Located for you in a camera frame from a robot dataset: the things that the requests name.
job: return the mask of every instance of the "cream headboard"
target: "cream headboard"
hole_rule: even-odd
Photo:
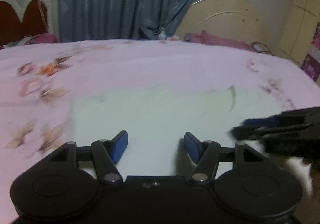
[[[259,41],[269,48],[269,32],[259,10],[246,0],[200,0],[193,4],[183,18],[176,35],[208,33],[251,43]]]

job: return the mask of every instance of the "blurred black object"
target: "blurred black object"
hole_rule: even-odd
[[[259,140],[271,154],[320,158],[320,107],[247,119],[231,134],[237,140]]]

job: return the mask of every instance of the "pink bedsheet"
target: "pink bedsheet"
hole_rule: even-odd
[[[66,139],[69,99],[163,86],[176,91],[260,88],[283,110],[320,106],[320,88],[295,64],[181,41],[84,41],[0,52],[0,223],[17,214],[12,181]]]

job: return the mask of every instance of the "headboard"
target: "headboard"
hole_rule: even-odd
[[[0,46],[20,41],[27,35],[34,36],[47,32],[52,33],[49,0],[26,0],[22,8],[15,0],[0,0]]]
[[[262,15],[246,0],[200,0],[189,8],[175,34],[184,38],[186,33],[202,30],[248,44],[259,41],[271,48]]]

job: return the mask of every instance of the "black plastic mount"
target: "black plastic mount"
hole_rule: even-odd
[[[220,147],[185,134],[197,167],[190,177],[128,176],[116,169],[128,143],[120,132],[90,147],[68,142],[19,176],[10,196],[15,224],[47,223],[297,223],[300,183],[246,145]],[[97,179],[78,168],[93,161]],[[215,179],[219,162],[233,169]]]

